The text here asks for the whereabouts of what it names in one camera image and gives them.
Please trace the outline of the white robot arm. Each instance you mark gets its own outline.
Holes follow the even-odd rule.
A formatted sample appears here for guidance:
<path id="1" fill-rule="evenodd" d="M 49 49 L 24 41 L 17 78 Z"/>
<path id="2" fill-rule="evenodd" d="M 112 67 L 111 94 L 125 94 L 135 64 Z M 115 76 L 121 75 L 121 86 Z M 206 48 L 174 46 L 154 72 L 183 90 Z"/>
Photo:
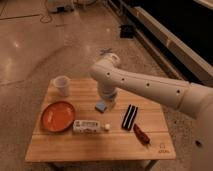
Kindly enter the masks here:
<path id="1" fill-rule="evenodd" d="M 113 53 L 90 69 L 99 96 L 113 100 L 120 88 L 176 109 L 196 120 L 191 171 L 213 171 L 213 88 L 183 80 L 137 74 L 120 69 Z"/>

